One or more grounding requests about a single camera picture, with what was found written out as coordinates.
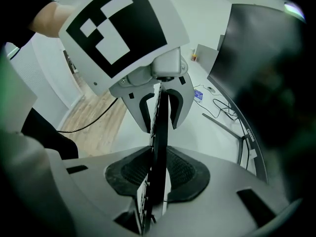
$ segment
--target black sleeve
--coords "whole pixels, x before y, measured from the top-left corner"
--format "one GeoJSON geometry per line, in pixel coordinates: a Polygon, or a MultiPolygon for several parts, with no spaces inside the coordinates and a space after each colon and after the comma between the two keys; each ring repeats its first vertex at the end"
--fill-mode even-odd
{"type": "Polygon", "coordinates": [[[47,4],[54,0],[4,0],[3,39],[17,47],[24,46],[34,35],[28,25],[47,4]]]}

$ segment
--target monitor stand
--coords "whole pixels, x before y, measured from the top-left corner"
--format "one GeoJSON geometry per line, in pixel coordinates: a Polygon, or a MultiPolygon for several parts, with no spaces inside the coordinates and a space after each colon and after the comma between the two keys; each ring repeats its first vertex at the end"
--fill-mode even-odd
{"type": "Polygon", "coordinates": [[[202,115],[203,115],[204,117],[208,118],[209,120],[213,121],[215,124],[217,124],[218,126],[220,126],[222,129],[224,129],[225,131],[227,131],[230,135],[234,136],[234,137],[238,140],[237,164],[240,165],[240,164],[241,164],[242,149],[243,149],[243,141],[248,138],[248,135],[246,134],[246,135],[240,137],[238,134],[234,133],[234,132],[231,131],[228,127],[224,126],[223,124],[221,124],[221,123],[218,122],[217,120],[211,118],[209,115],[206,115],[205,113],[203,113],[202,115]]]}

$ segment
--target gray base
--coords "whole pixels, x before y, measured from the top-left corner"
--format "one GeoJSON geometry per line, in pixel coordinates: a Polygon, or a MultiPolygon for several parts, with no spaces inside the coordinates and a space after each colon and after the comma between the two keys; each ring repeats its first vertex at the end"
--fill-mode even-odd
{"type": "MultiPolygon", "coordinates": [[[[129,209],[132,198],[116,194],[104,178],[104,171],[105,167],[112,162],[140,149],[63,162],[57,154],[53,154],[54,157],[52,157],[50,152],[57,187],[71,214],[74,215],[74,221],[79,220],[80,223],[76,224],[79,228],[82,228],[81,219],[99,218],[103,215],[108,220],[103,221],[99,234],[105,231],[105,228],[103,235],[129,236],[132,234],[112,221],[129,209]],[[65,168],[82,164],[88,169],[71,175],[67,174],[65,168]]],[[[275,214],[280,214],[289,205],[283,195],[278,194],[237,164],[190,150],[176,149],[203,162],[210,170],[211,180],[206,189],[193,201],[170,203],[164,216],[152,226],[147,236],[208,236],[214,233],[216,236],[231,237],[250,233],[258,227],[236,194],[237,191],[247,188],[251,188],[275,214]]]]}

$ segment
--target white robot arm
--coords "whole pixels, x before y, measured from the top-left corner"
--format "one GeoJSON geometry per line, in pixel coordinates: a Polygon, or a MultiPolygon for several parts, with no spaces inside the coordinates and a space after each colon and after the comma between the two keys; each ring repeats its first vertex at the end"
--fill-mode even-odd
{"type": "Polygon", "coordinates": [[[170,95],[173,128],[184,121],[194,99],[180,53],[189,38],[170,0],[87,0],[59,35],[91,89],[121,97],[144,132],[146,101],[159,82],[170,95]]]}

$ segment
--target wooden floor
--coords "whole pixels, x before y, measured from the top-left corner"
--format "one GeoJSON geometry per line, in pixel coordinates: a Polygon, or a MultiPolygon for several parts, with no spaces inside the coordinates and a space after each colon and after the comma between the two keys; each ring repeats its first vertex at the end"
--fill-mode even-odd
{"type": "MultiPolygon", "coordinates": [[[[79,73],[74,77],[84,96],[65,121],[62,130],[73,131],[84,127],[98,118],[115,100],[109,91],[97,96],[79,73]]],[[[63,133],[78,146],[79,156],[100,156],[108,154],[126,112],[122,99],[117,102],[94,124],[75,133],[63,133]]]]}

